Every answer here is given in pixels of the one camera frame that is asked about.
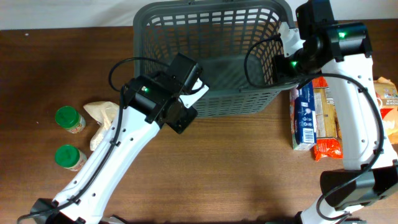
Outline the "blue tea box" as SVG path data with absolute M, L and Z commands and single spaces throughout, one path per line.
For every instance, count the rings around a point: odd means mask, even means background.
M 290 130 L 292 149 L 309 151 L 317 143 L 315 97 L 312 83 L 290 91 Z

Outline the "green-lid jar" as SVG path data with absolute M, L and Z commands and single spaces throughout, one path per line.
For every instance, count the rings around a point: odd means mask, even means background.
M 66 144 L 59 147 L 55 153 L 55 162 L 70 171 L 79 171 L 86 163 L 87 156 L 75 146 Z
M 73 107 L 63 106 L 55 113 L 55 121 L 72 134 L 82 132 L 86 126 L 84 117 Z

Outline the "yellow coffee bag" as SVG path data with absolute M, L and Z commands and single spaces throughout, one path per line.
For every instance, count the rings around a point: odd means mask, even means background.
M 384 132 L 391 144 L 397 144 L 397 88 L 390 80 L 380 77 L 374 81 Z

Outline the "grey plastic basket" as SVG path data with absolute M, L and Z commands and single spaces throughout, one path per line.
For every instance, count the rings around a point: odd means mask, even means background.
M 142 7 L 133 20 L 136 75 L 160 70 L 181 53 L 203 67 L 209 91 L 195 103 L 202 118 L 262 111 L 281 91 L 273 36 L 294 27 L 284 0 L 166 1 Z

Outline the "beige paper bag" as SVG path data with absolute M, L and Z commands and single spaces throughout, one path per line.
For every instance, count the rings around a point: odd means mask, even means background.
M 99 124 L 99 129 L 90 140 L 90 150 L 95 151 L 118 114 L 119 105 L 111 101 L 97 101 L 87 103 L 83 108 Z

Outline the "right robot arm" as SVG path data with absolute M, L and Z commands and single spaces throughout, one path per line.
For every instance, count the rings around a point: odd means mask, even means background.
M 275 83 L 304 86 L 324 77 L 343 135 L 343 168 L 321 174 L 321 196 L 297 222 L 342 223 L 397 192 L 397 153 L 377 104 L 367 27 L 337 22 L 329 1 L 308 1 L 296 16 L 298 29 L 279 29 L 284 54 L 274 59 Z

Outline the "orange pasta packet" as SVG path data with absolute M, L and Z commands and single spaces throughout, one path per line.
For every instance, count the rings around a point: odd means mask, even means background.
M 342 159 L 341 132 L 335 111 L 335 102 L 324 77 L 312 80 L 317 122 L 317 144 L 313 147 L 316 161 L 329 157 Z

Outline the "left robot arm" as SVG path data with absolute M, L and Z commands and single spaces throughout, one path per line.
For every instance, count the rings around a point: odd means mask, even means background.
M 140 151 L 168 125 L 181 134 L 196 118 L 193 107 L 208 90 L 202 67 L 177 54 L 166 70 L 124 84 L 110 129 L 73 180 L 55 198 L 40 198 L 18 223 L 99 223 L 116 186 Z

